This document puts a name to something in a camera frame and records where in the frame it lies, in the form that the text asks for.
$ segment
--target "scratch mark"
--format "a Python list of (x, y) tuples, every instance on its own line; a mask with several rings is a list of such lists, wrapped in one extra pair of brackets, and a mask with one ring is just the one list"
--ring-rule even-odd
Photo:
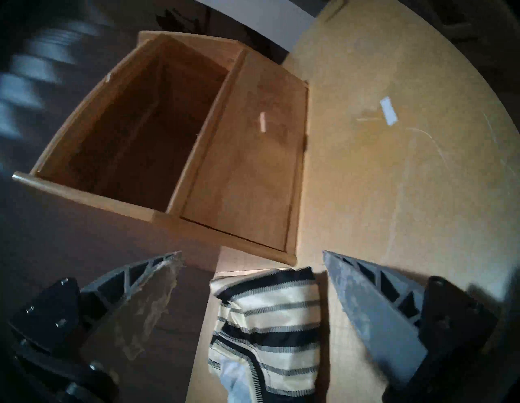
[(516, 178), (516, 180), (518, 180), (518, 175), (516, 174), (514, 169), (512, 169), (509, 165), (507, 165), (503, 159), (501, 159), (500, 162), (502, 163), (502, 166), (509, 169), (511, 171), (511, 173), (514, 175), (514, 177)]
[(491, 127), (491, 123), (489, 123), (489, 119), (487, 118), (487, 115), (482, 112), (482, 115), (486, 118), (486, 122), (488, 122), (489, 131), (491, 132), (491, 137), (493, 138), (493, 141), (495, 144), (498, 144), (497, 137), (495, 136), (495, 132), (493, 131), (493, 128)]
[(325, 22), (329, 22), (330, 20), (332, 20), (342, 10), (342, 8), (347, 5), (347, 2), (348, 2), (348, 0), (343, 0), (341, 5), (330, 15), (330, 17), (328, 17), (325, 20)]
[[(488, 127), (489, 127), (489, 132), (491, 133), (491, 137), (493, 138), (493, 141), (495, 142), (495, 144), (497, 145), (497, 148), (498, 148), (498, 141), (497, 141), (497, 137), (495, 135), (495, 131), (493, 130), (493, 127), (491, 126), (491, 123), (489, 122), (489, 119), (487, 117), (487, 115), (485, 113), (482, 112), (482, 115), (484, 115), (484, 117), (486, 118), (486, 122), (488, 124)], [(500, 159), (500, 163), (502, 164), (502, 168), (505, 170), (506, 168), (509, 169), (511, 171), (511, 173), (513, 174), (513, 176), (515, 177), (515, 179), (517, 181), (520, 181), (520, 178), (518, 177), (518, 175), (516, 174), (516, 172), (514, 171), (514, 169), (512, 169), (509, 165), (508, 165), (508, 162), (506, 160), (504, 160), (503, 158)]]
[(449, 170), (448, 163), (446, 162), (446, 159), (444, 158), (443, 151), (440, 149), (439, 144), (437, 144), (437, 142), (435, 141), (435, 139), (432, 136), (430, 136), (424, 130), (418, 129), (416, 127), (407, 127), (406, 130), (412, 130), (414, 132), (421, 132), (421, 133), (424, 133), (426, 136), (428, 136), (433, 141), (433, 144), (435, 144), (435, 148), (437, 148), (437, 152), (439, 153), (440, 157), (443, 159), (446, 169)]
[(397, 187), (397, 197), (395, 199), (395, 207), (394, 212), (392, 213), (392, 220), (390, 221), (390, 227), (388, 229), (388, 243), (386, 244), (386, 251), (382, 257), (382, 261), (385, 262), (388, 259), (388, 255), (390, 255), (390, 250), (392, 250), (392, 246), (394, 245), (395, 237), (397, 235), (397, 217), (401, 212), (401, 204), (403, 199), (405, 198), (405, 185), (408, 182), (408, 178), (410, 177), (410, 165), (413, 157), (413, 151), (417, 145), (417, 138), (413, 136), (408, 143), (408, 155), (405, 160), (405, 169), (402, 172), (401, 183)]

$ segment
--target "white tape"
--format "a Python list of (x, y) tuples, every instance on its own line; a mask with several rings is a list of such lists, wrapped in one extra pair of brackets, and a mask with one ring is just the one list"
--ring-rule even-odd
[(383, 114), (385, 115), (386, 124), (388, 126), (392, 126), (395, 122), (397, 122), (397, 114), (392, 107), (392, 101), (390, 97), (384, 97), (381, 102), (381, 108), (383, 108)]

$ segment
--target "screw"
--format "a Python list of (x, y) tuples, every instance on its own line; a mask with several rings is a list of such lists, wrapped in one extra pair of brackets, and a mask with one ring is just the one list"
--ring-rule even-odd
[(105, 368), (103, 367), (103, 365), (98, 362), (98, 361), (92, 361), (90, 364), (89, 364), (89, 367), (90, 369), (92, 369), (93, 371), (104, 371)]
[(445, 280), (443, 278), (436, 278), (433, 280), (433, 284), (435, 284), (438, 287), (442, 287), (445, 284)]
[(448, 330), (451, 328), (451, 319), (449, 316), (438, 317), (435, 323), (443, 330)]
[(482, 310), (482, 304), (480, 304), (478, 302), (472, 302), (472, 303), (468, 304), (467, 310), (471, 313), (479, 314), (480, 311)]
[(63, 326), (65, 325), (65, 323), (67, 323), (67, 320), (66, 320), (65, 318), (60, 319), (60, 320), (58, 320), (58, 321), (56, 322), (56, 327), (57, 327), (57, 328), (61, 328), (61, 327), (63, 327)]

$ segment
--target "striped cloth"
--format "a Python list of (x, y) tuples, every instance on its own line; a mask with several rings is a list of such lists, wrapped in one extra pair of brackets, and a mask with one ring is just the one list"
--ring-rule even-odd
[(318, 374), (321, 314), (310, 267), (216, 278), (208, 364), (228, 402), (307, 402)]

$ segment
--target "floor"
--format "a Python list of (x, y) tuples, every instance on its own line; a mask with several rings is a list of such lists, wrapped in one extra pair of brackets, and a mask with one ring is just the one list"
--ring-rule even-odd
[[(65, 3), (47, 2), (28, 16), (25, 30), (13, 34), (18, 46), (2, 59), (0, 357), (8, 365), (8, 318), (56, 280), (74, 276), (83, 286), (121, 265), (182, 250), (186, 267), (168, 313), (121, 377), (121, 394), (124, 402), (184, 402), (220, 248), (40, 194), (10, 178), (31, 169), (76, 105), (136, 44), (136, 27), (121, 29), (89, 2)], [(3, 401), (22, 401), (7, 376), (0, 376)]]

